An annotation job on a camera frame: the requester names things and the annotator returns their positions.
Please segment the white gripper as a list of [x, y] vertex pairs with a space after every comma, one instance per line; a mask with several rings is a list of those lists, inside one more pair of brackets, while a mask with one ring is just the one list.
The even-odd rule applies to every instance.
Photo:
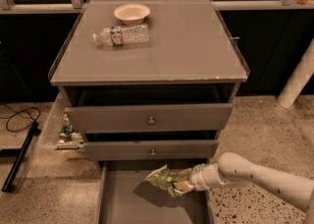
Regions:
[[218, 175], [218, 165], [214, 164], [199, 164], [192, 169], [187, 168], [179, 173], [181, 178], [188, 178], [187, 180], [174, 182], [176, 190], [180, 193], [189, 193], [193, 189], [198, 192], [208, 191], [212, 187], [220, 185]]

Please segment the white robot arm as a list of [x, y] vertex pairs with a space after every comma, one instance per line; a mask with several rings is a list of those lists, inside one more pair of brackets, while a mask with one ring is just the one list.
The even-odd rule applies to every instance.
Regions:
[[254, 164], [226, 152], [213, 164], [199, 164], [174, 182], [181, 194], [208, 191], [213, 187], [241, 186], [250, 182], [306, 213], [304, 224], [314, 224], [314, 181]]

